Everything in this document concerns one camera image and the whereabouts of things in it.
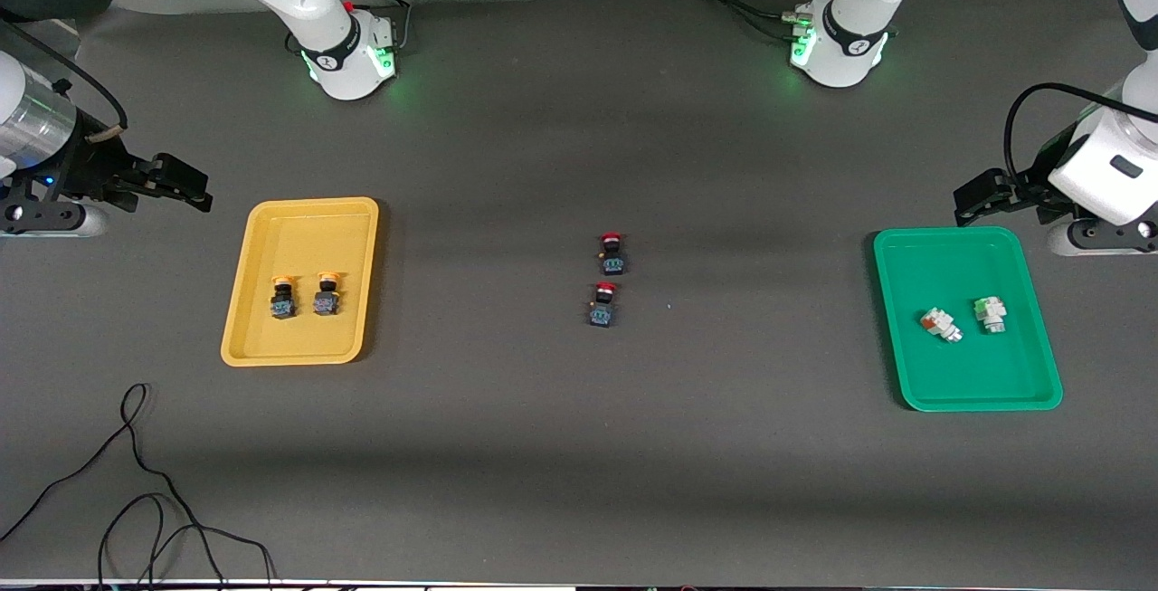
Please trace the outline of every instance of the green tray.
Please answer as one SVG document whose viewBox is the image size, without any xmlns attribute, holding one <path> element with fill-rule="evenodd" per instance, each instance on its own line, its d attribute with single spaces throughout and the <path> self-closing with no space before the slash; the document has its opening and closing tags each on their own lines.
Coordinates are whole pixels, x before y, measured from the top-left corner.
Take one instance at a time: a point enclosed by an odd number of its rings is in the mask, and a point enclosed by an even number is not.
<svg viewBox="0 0 1158 591">
<path fill-rule="evenodd" d="M 1062 401 L 1054 352 L 1017 236 L 1001 227 L 888 229 L 873 241 L 901 394 L 925 413 L 1051 410 Z M 987 334 L 973 302 L 1005 302 L 1005 333 Z M 925 331 L 931 307 L 963 334 Z"/>
</svg>

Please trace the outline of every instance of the gray table surface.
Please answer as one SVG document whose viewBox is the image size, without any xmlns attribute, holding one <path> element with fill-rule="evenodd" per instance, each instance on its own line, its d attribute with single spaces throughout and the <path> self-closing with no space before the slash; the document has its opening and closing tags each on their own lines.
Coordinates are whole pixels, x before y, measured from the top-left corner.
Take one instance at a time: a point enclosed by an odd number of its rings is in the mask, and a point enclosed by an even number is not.
<svg viewBox="0 0 1158 591">
<path fill-rule="evenodd" d="M 81 61 L 127 145 L 203 167 L 217 199 L 0 243 L 0 524 L 148 381 L 146 457 L 283 577 L 1153 588 L 1158 261 L 1063 260 L 1032 213 L 1003 217 L 1065 399 L 928 415 L 897 400 L 866 257 L 874 231 L 952 221 L 1021 88 L 1108 88 L 1141 51 L 1114 0 L 907 0 L 897 24 L 833 92 L 708 1 L 444 2 L 395 82 L 338 103 L 272 14 L 111 14 Z M 1079 109 L 1050 96 L 1021 159 Z M 245 216 L 301 196 L 388 207 L 372 342 L 230 369 Z M 599 330 L 613 229 L 633 271 Z M 93 577 L 104 525 L 153 489 L 118 444 L 0 547 L 0 577 Z M 118 532 L 113 574 L 140 570 L 151 521 Z M 218 557 L 262 575 L 251 549 Z M 186 543 L 169 575 L 208 569 Z"/>
</svg>

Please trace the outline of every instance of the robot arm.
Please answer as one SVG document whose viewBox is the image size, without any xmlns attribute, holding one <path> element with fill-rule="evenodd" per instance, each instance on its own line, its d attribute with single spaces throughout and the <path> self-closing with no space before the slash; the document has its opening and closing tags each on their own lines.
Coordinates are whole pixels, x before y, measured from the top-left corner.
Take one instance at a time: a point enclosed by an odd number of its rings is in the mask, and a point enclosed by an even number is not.
<svg viewBox="0 0 1158 591">
<path fill-rule="evenodd" d="M 1121 92 L 1104 97 L 1068 85 L 1035 85 L 1010 109 L 1005 129 L 1006 169 L 990 169 L 954 192 L 957 221 L 1038 207 L 1041 224 L 1070 216 L 1050 232 L 1058 254 L 1151 254 L 1158 240 L 1158 0 L 1119 0 L 1146 59 Z M 1071 93 L 1098 105 L 1039 149 L 1033 166 L 1017 173 L 1010 132 L 1021 103 L 1034 92 Z"/>
<path fill-rule="evenodd" d="M 813 0 L 797 14 L 820 19 L 790 64 L 826 87 L 857 85 L 880 61 L 886 27 L 902 0 Z"/>
<path fill-rule="evenodd" d="M 388 19 L 353 10 L 342 0 L 258 0 L 301 43 L 310 76 L 334 99 L 368 96 L 394 76 L 394 30 Z"/>
<path fill-rule="evenodd" d="M 19 24 L 42 19 L 100 14 L 111 0 L 0 0 L 0 21 L 28 43 L 91 80 Z M 39 72 L 0 51 L 0 236 L 94 236 L 108 217 L 90 199 L 132 212 L 138 196 L 168 196 L 208 211 L 208 178 L 181 159 L 157 154 L 146 161 L 120 141 L 127 121 L 109 127 L 78 109 L 67 82 L 50 83 Z"/>
</svg>

